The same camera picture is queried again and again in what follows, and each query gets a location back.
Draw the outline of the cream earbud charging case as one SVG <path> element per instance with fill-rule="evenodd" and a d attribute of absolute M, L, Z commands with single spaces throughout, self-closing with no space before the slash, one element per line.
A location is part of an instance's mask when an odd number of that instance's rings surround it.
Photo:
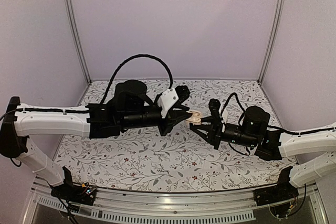
<path fill-rule="evenodd" d="M 190 124 L 201 125 L 203 117 L 202 112 L 197 110 L 189 110 L 188 113 L 191 113 L 192 116 L 185 120 L 186 126 L 189 126 Z"/>

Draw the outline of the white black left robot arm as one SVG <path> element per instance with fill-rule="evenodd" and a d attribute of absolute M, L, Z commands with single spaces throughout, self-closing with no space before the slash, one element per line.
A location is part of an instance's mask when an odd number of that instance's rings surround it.
<path fill-rule="evenodd" d="M 183 102 L 190 96 L 187 86 L 168 88 L 155 100 L 139 80 L 118 83 L 114 97 L 104 103 L 73 108 L 48 108 L 21 103 L 11 97 L 1 117 L 1 155 L 14 158 L 45 179 L 67 200 L 78 195 L 71 172 L 61 168 L 30 140 L 31 135 L 75 135 L 88 138 L 118 136 L 128 129 L 156 126 L 161 136 L 191 117 Z"/>

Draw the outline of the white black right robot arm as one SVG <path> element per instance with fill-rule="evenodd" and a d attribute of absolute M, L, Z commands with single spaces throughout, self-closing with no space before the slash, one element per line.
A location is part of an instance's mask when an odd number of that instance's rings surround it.
<path fill-rule="evenodd" d="M 292 186 L 301 187 L 335 172 L 334 123 L 290 132 L 270 126 L 270 114 L 258 106 L 248 107 L 240 116 L 239 124 L 227 123 L 226 109 L 211 106 L 210 111 L 211 115 L 202 118 L 199 125 L 191 123 L 190 129 L 214 149 L 218 149 L 221 142 L 237 144 L 254 149 L 254 154 L 265 161 L 322 152 L 322 155 L 285 172 L 285 180 L 271 190 L 271 196 L 276 201 L 282 201 L 290 195 Z"/>

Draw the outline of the floral patterned table mat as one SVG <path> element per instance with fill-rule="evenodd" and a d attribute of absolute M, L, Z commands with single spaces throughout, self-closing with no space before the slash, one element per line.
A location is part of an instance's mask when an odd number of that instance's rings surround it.
<path fill-rule="evenodd" d="M 208 116 L 211 98 L 224 103 L 236 92 L 244 108 L 257 105 L 270 113 L 270 124 L 278 126 L 271 106 L 256 81 L 176 80 L 187 85 L 191 96 L 185 103 Z M 263 161 L 240 155 L 227 143 L 219 150 L 189 130 L 185 122 L 160 136 L 157 127 L 128 130 L 120 136 L 90 140 L 64 136 L 54 159 L 66 166 L 74 182 L 99 187 L 159 191 L 217 191 L 273 184 L 280 171 L 296 164 L 295 157 Z"/>

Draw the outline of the front aluminium rail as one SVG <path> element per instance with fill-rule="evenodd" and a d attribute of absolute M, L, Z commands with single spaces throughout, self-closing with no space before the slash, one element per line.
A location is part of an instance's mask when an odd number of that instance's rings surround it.
<path fill-rule="evenodd" d="M 93 205 L 64 202 L 51 196 L 47 183 L 33 182 L 23 223 L 335 223 L 316 184 L 299 189 L 293 213 L 281 218 L 285 202 L 259 206 L 254 188 L 163 193 L 100 187 Z"/>

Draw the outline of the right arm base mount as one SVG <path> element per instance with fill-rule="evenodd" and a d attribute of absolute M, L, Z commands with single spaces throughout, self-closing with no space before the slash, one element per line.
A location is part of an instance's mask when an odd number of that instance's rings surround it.
<path fill-rule="evenodd" d="M 257 206 L 269 206 L 270 213 L 277 219 L 290 216 L 297 205 L 298 190 L 290 184 L 274 185 L 253 191 Z"/>

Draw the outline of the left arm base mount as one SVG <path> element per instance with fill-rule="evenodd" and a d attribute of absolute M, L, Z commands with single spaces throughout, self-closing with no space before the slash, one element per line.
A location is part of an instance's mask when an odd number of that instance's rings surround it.
<path fill-rule="evenodd" d="M 92 206 L 96 194 L 97 186 L 84 183 L 81 185 L 75 185 L 72 181 L 72 175 L 70 170 L 63 167 L 64 179 L 61 185 L 51 187 L 51 195 L 65 200 L 66 202 L 75 202 L 83 205 Z"/>

